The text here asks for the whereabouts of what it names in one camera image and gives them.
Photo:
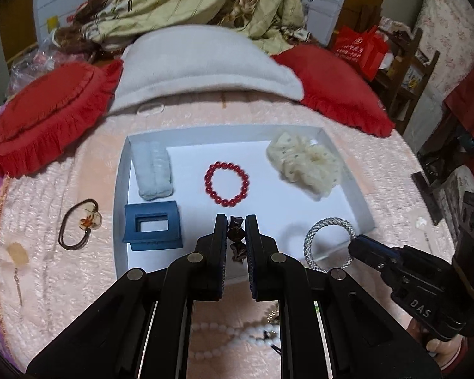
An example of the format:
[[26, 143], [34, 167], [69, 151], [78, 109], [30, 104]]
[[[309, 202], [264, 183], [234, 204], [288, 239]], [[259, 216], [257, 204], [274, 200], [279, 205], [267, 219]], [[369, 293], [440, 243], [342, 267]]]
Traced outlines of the blue rectangular claw clip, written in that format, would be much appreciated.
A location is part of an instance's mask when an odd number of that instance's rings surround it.
[[179, 209], [175, 201], [127, 204], [122, 242], [133, 251], [183, 247]]

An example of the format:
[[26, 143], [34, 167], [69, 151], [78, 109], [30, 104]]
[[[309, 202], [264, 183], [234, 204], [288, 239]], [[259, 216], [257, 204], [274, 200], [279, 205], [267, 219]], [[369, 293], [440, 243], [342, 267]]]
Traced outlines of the silver braided bangle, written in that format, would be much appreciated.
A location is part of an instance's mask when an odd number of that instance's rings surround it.
[[313, 252], [312, 252], [312, 245], [313, 245], [313, 240], [318, 231], [320, 231], [323, 228], [327, 228], [329, 226], [337, 226], [340, 228], [344, 228], [348, 234], [349, 234], [349, 241], [353, 241], [356, 237], [357, 234], [355, 232], [355, 228], [353, 225], [342, 218], [339, 217], [327, 217], [325, 219], [322, 219], [318, 222], [316, 222], [307, 232], [307, 235], [304, 239], [304, 244], [303, 244], [303, 253], [304, 253], [304, 258], [305, 261], [307, 262], [307, 265], [310, 269], [316, 270], [318, 272], [322, 273], [328, 273], [329, 271], [327, 269], [323, 269], [320, 267], [316, 261], [314, 260], [313, 257]]

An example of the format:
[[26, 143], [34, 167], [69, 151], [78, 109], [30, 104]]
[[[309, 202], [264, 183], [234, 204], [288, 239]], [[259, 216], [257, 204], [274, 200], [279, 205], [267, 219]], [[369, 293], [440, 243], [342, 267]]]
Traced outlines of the cream dotted organza scrunchie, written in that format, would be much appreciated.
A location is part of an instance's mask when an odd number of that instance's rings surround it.
[[328, 197], [342, 179], [341, 159], [326, 146], [298, 134], [280, 134], [269, 143], [266, 156], [284, 180], [319, 198]]

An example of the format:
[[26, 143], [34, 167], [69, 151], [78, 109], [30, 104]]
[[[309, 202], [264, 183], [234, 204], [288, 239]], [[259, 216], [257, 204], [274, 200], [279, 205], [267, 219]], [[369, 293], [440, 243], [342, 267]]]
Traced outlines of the light blue fuzzy hair clip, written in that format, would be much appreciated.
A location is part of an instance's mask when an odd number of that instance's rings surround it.
[[162, 144], [155, 141], [132, 143], [131, 159], [142, 199], [151, 201], [173, 193], [170, 156]]

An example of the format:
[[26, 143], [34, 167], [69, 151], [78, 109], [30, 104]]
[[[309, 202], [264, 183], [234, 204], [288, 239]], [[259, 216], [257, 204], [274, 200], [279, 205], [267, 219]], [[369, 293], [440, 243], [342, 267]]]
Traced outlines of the pink textured bedspread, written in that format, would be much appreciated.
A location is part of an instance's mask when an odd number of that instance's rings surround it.
[[355, 176], [386, 245], [450, 259], [454, 243], [434, 225], [412, 174], [419, 162], [402, 136], [380, 139], [265, 93], [196, 93], [147, 111], [107, 117], [42, 173], [3, 179], [0, 314], [18, 368], [27, 364], [115, 281], [112, 209], [119, 155], [130, 134], [205, 125], [322, 128]]

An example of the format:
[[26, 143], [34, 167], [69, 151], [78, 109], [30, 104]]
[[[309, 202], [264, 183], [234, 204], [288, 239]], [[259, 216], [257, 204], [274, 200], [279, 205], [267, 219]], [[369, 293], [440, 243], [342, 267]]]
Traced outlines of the red ruffled pillow right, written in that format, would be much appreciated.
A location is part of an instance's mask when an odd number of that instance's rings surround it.
[[379, 138], [395, 128], [372, 88], [325, 48], [303, 44], [272, 57], [294, 71], [304, 88], [300, 103], [335, 122]]

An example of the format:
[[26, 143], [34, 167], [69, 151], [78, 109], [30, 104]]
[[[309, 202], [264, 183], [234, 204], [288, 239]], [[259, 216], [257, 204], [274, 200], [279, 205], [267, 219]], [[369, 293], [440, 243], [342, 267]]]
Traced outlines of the red ruffled pillow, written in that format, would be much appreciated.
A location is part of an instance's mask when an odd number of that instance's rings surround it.
[[303, 44], [272, 57], [294, 71], [304, 88], [300, 103], [335, 122], [379, 138], [395, 128], [372, 88], [325, 48]]
[[32, 175], [61, 157], [106, 113], [123, 70], [64, 63], [24, 87], [0, 115], [0, 175]]

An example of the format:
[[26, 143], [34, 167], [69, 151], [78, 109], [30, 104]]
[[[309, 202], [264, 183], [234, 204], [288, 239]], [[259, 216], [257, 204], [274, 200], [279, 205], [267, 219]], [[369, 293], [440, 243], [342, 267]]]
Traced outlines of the red gift bag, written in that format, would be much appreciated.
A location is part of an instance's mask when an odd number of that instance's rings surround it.
[[331, 51], [348, 63], [365, 80], [372, 81], [378, 73], [389, 46], [378, 27], [373, 26], [367, 31], [358, 33], [342, 26]]

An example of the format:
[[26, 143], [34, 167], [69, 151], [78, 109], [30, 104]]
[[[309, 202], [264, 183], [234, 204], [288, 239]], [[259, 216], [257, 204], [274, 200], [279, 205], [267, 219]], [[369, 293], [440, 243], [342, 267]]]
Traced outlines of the white fleece pillow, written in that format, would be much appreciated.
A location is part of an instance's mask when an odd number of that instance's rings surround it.
[[304, 98], [293, 70], [225, 27], [183, 25], [150, 32], [126, 47], [121, 60], [111, 115], [184, 93], [244, 90]]

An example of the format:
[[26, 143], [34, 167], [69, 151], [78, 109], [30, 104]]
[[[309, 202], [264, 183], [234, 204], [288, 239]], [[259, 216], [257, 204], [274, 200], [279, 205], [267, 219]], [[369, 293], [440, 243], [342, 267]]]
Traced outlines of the red ruffled pillow left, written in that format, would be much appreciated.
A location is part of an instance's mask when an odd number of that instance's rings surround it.
[[123, 70], [64, 63], [24, 87], [0, 115], [0, 175], [32, 175], [61, 157], [106, 113]]

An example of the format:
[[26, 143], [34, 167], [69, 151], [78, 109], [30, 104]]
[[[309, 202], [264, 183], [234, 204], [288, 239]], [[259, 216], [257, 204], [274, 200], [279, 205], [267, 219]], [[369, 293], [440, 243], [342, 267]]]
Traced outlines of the floral beige quilt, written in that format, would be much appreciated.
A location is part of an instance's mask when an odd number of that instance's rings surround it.
[[87, 0], [53, 41], [70, 54], [117, 52], [146, 33], [191, 24], [229, 28], [271, 55], [307, 27], [302, 0]]

